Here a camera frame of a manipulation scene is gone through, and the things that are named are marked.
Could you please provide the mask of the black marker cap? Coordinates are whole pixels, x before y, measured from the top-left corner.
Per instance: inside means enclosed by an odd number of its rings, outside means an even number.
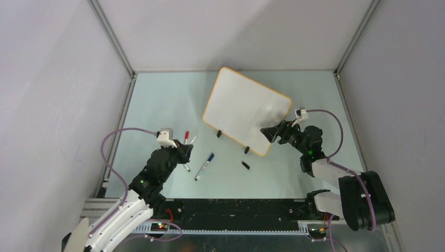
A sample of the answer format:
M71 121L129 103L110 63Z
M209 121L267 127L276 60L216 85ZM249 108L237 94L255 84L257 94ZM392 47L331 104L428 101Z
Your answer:
M250 169L250 166L249 166L246 162L242 161L241 164L242 164L246 169L248 169L248 170Z

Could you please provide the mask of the yellow framed whiteboard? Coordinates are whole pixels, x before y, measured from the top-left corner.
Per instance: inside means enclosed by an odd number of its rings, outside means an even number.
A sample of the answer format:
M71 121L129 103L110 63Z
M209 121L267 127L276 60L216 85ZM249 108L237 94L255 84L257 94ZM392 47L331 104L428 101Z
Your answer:
M230 68L220 69L203 121L259 156L271 143L261 133L285 119L292 99Z

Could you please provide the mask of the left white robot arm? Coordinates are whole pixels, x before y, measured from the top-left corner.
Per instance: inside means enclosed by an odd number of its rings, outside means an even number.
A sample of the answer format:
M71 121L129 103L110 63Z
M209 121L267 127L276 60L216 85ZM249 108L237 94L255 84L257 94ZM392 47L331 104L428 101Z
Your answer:
M189 162L193 145L174 140L175 147L152 152L145 167L132 180L124 195L93 224L84 218L61 242L62 251L114 251L146 220L166 212L164 183L179 164Z

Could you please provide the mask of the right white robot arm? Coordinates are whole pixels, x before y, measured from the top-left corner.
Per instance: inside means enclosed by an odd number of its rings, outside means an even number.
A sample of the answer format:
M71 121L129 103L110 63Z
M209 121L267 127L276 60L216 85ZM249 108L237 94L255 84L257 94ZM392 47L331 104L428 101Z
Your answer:
M358 173L327 157L322 151L323 131L316 126L300 129L297 123L281 121L261 133L270 143L289 144L302 155L302 172L322 179L339 190L318 190L307 194L305 212L311 219L325 213L344 219L353 231L373 230L395 221L396 215L379 175L374 171Z

